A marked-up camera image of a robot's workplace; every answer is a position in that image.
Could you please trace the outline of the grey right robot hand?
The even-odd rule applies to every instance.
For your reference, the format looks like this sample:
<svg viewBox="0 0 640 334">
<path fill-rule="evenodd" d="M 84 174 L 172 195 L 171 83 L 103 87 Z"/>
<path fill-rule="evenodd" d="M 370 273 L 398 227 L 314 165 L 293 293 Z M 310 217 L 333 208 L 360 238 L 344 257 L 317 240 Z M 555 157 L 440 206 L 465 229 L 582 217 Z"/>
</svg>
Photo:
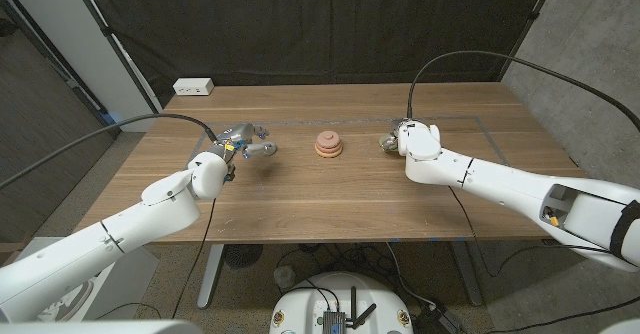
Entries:
<svg viewBox="0 0 640 334">
<path fill-rule="evenodd" d="M 398 152 L 401 156 L 409 153 L 409 129 L 416 121 L 410 119 L 394 120 L 391 131 L 379 139 L 379 146 L 384 152 Z"/>
</svg>

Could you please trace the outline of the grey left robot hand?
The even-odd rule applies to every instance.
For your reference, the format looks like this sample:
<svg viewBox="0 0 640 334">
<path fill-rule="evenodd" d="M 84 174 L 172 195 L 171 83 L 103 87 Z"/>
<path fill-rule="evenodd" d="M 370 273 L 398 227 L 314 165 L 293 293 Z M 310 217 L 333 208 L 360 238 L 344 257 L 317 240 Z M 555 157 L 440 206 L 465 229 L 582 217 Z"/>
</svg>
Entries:
<svg viewBox="0 0 640 334">
<path fill-rule="evenodd" d="M 275 143 L 253 142 L 254 136 L 265 139 L 268 135 L 269 132 L 262 126 L 250 123 L 239 124 L 218 135 L 217 141 L 209 147 L 208 151 L 222 157 L 227 163 L 230 163 L 236 154 L 244 158 L 271 156 L 277 151 Z"/>
</svg>

